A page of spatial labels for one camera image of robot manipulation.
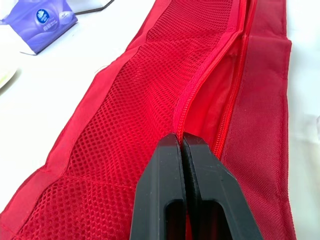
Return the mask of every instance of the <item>dark red fabric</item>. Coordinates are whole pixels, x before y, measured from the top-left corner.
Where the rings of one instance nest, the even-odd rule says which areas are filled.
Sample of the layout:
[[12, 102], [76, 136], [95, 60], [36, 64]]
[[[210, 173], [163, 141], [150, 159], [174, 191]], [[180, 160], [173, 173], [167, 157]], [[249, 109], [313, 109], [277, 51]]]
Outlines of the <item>dark red fabric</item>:
[[128, 239], [136, 184], [157, 142], [186, 130], [212, 148], [225, 143], [221, 160], [265, 239], [294, 239], [283, 102], [290, 43], [277, 28], [285, 29], [285, 1], [260, 2], [248, 17], [253, 3], [245, 0], [157, 0], [125, 53], [97, 74], [46, 164], [1, 213], [0, 238]]
[[296, 239], [288, 197], [286, 2], [257, 1], [221, 161], [236, 175], [265, 239]]

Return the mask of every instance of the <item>white surface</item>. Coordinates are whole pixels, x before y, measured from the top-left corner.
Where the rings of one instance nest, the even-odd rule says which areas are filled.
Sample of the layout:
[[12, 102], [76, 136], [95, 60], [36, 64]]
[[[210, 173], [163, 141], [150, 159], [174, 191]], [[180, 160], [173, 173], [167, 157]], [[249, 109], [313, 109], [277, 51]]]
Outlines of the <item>white surface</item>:
[[[0, 89], [0, 211], [21, 183], [45, 163], [95, 72], [124, 52], [153, 2], [116, 0], [102, 12], [79, 16], [76, 26], [38, 56], [19, 54], [15, 59], [20, 69]], [[287, 0], [288, 37], [293, 43], [288, 86], [289, 198], [299, 240], [320, 236], [319, 7], [316, 0]]]
[[66, 0], [75, 13], [99, 9], [107, 5], [111, 0]]
[[320, 239], [320, 2], [287, 0], [289, 200], [297, 239]]

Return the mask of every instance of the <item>zipper teeth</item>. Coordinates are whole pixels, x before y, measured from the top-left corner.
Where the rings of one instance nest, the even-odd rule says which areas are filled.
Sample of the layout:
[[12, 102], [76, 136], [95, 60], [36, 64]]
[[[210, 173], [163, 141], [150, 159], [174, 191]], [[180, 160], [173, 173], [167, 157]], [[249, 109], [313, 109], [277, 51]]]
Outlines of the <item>zipper teeth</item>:
[[245, 51], [247, 49], [246, 47], [246, 39], [247, 39], [247, 35], [244, 34], [243, 37], [242, 37], [242, 46], [241, 46], [241, 51], [240, 51], [240, 56], [239, 56], [239, 64], [238, 64], [238, 67], [236, 69], [236, 74], [235, 74], [235, 78], [234, 78], [234, 81], [232, 83], [232, 88], [231, 88], [231, 93], [230, 93], [230, 96], [229, 96], [229, 101], [227, 102], [227, 105], [226, 105], [226, 108], [224, 109], [223, 111], [223, 114], [222, 114], [222, 118], [221, 118], [221, 121], [220, 121], [220, 124], [219, 124], [219, 128], [218, 128], [218, 132], [217, 132], [217, 136], [216, 136], [216, 139], [215, 139], [215, 144], [214, 144], [214, 147], [213, 147], [213, 154], [216, 155], [216, 157], [218, 159], [220, 159], [221, 157], [221, 154], [222, 154], [222, 150], [223, 150], [223, 145], [222, 144], [222, 141], [223, 141], [223, 136], [225, 136], [227, 134], [227, 129], [226, 129], [226, 126], [229, 125], [229, 119], [230, 119], [230, 116], [232, 114], [232, 108], [233, 108], [233, 105], [234, 105], [234, 102], [236, 100], [236, 97], [238, 95], [238, 89], [239, 89], [239, 86], [240, 86], [240, 82], [241, 82], [241, 70], [242, 70], [242, 63], [243, 63], [243, 60], [245, 58]]
[[211, 74], [213, 69], [216, 67], [217, 63], [221, 60], [221, 58], [224, 56], [224, 54], [227, 52], [228, 49], [229, 49], [229, 46], [225, 47], [221, 51], [221, 54], [212, 61], [212, 63], [209, 65], [207, 70], [201, 76], [200, 80], [196, 83], [194, 89], [192, 90], [190, 96], [188, 97], [188, 99], [183, 107], [183, 110], [182, 110], [182, 113], [180, 116], [180, 120], [179, 120], [179, 124], [177, 127], [177, 138], [178, 138], [178, 142], [180, 144], [182, 143], [182, 138], [183, 138], [183, 133], [184, 133], [184, 124], [185, 124], [185, 120], [186, 120], [186, 114], [187, 114], [188, 109], [190, 107], [190, 103], [192, 102], [194, 96], [199, 91], [199, 86], [201, 86], [203, 84], [203, 82], [208, 78], [208, 76]]
[[227, 42], [226, 46], [224, 46], [224, 48], [222, 49], [222, 51], [220, 52], [220, 54], [217, 56], [217, 58], [215, 58], [212, 63], [209, 65], [209, 67], [207, 68], [207, 70], [204, 72], [204, 74], [201, 76], [200, 80], [197, 82], [197, 84], [195, 85], [194, 89], [192, 90], [190, 96], [188, 97], [181, 116], [179, 118], [179, 123], [177, 126], [177, 131], [176, 131], [176, 135], [178, 138], [178, 142], [179, 144], [182, 143], [183, 140], [183, 133], [184, 133], [184, 124], [186, 121], [186, 115], [187, 112], [190, 108], [190, 103], [192, 102], [192, 100], [195, 97], [195, 94], [197, 94], [197, 92], [199, 91], [199, 86], [201, 86], [203, 84], [203, 82], [208, 78], [208, 76], [212, 73], [212, 71], [214, 70], [214, 68], [216, 67], [216, 65], [219, 63], [219, 61], [222, 59], [222, 57], [225, 55], [225, 53], [228, 51], [228, 49], [230, 48], [230, 46], [234, 43], [234, 40], [241, 34], [243, 33], [244, 29], [239, 29], [237, 32], [235, 32], [231, 38], [229, 39], [229, 41]]
[[215, 144], [213, 145], [214, 147], [213, 147], [212, 152], [213, 152], [213, 154], [216, 155], [216, 157], [218, 159], [220, 159], [222, 156], [222, 152], [223, 152], [224, 145], [225, 145], [225, 140], [226, 140], [228, 129], [229, 129], [228, 126], [230, 124], [231, 116], [233, 113], [233, 107], [235, 105], [238, 91], [240, 88], [242, 72], [243, 72], [244, 65], [245, 65], [244, 60], [246, 57], [248, 41], [249, 41], [248, 35], [251, 30], [251, 25], [253, 22], [252, 16], [254, 15], [256, 4], [257, 4], [257, 0], [252, 0], [250, 2], [249, 12], [247, 15], [247, 23], [245, 25], [245, 30], [244, 30], [244, 33], [242, 36], [242, 43], [241, 43], [242, 46], [241, 46], [241, 52], [240, 52], [240, 56], [239, 56], [238, 67], [236, 69], [236, 75], [235, 75], [234, 81], [232, 83], [229, 101], [227, 102], [226, 108], [224, 109], [223, 114], [222, 114], [222, 118], [221, 118], [219, 128], [218, 128], [218, 133], [217, 133], [217, 136], [215, 139]]

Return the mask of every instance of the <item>stitching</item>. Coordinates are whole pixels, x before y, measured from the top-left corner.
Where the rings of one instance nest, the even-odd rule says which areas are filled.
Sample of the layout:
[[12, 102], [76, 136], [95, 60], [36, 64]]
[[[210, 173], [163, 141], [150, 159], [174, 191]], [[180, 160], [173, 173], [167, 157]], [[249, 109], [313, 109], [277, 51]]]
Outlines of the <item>stitching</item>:
[[[43, 170], [40, 170], [40, 171], [43, 172], [43, 173], [46, 173], [46, 174], [51, 174], [51, 175], [56, 176], [56, 174], [53, 171], [43, 171]], [[81, 176], [66, 176], [66, 175], [62, 175], [57, 180], [60, 180], [60, 179], [76, 179], [76, 180], [95, 183], [95, 184], [110, 185], [110, 186], [114, 186], [114, 187], [120, 187], [120, 188], [135, 190], [135, 188], [132, 187], [132, 186], [118, 185], [118, 184], [113, 184], [113, 183], [103, 182], [103, 181], [94, 181], [94, 180], [88, 179], [86, 177], [81, 177]]]

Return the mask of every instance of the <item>red mesh panel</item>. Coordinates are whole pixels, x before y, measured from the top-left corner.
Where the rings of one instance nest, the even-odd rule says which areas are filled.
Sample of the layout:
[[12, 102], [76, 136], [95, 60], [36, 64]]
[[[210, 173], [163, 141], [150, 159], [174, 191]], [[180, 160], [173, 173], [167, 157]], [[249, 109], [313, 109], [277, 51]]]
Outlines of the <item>red mesh panel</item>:
[[138, 179], [174, 131], [179, 96], [227, 31], [231, 7], [172, 1], [79, 136], [66, 172], [38, 199], [22, 239], [129, 238]]

